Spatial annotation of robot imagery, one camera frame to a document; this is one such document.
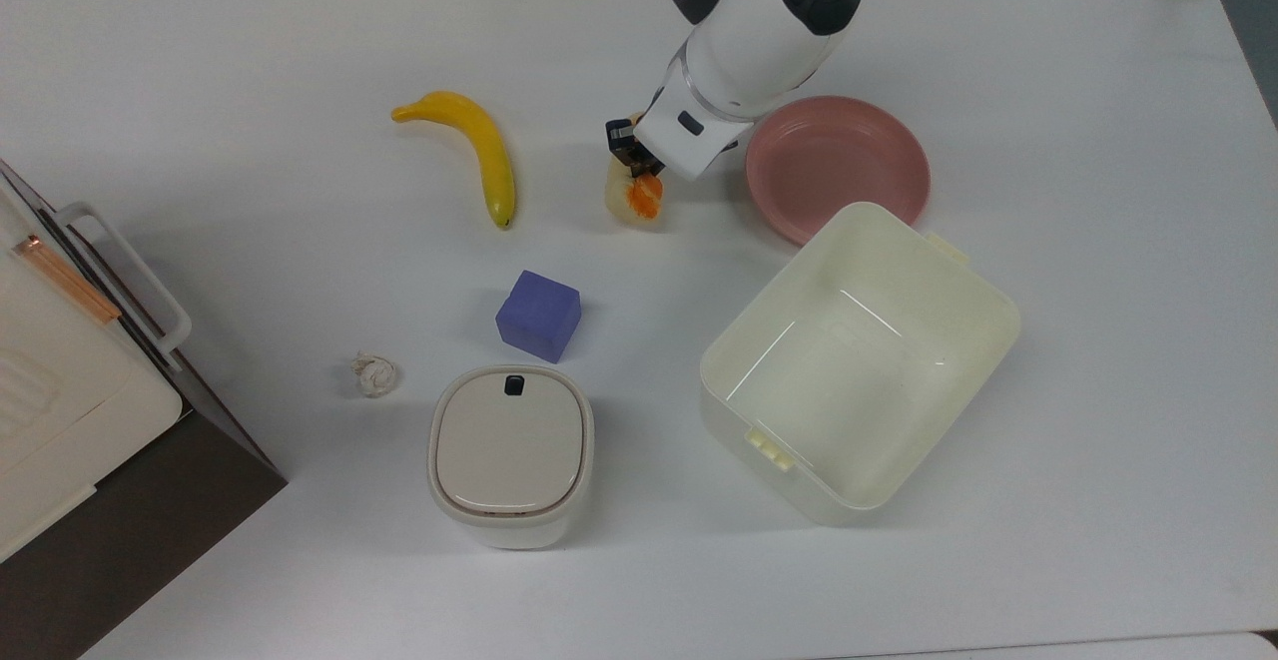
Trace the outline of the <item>Franka gripper body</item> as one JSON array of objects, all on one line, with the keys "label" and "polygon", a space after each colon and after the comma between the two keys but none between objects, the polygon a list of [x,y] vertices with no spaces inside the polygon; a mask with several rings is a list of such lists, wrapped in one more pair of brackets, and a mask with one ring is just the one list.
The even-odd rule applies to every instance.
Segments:
[{"label": "Franka gripper body", "polygon": [[636,123],[635,137],[670,171],[697,182],[714,159],[751,128],[700,104],[688,87],[662,87]]}]

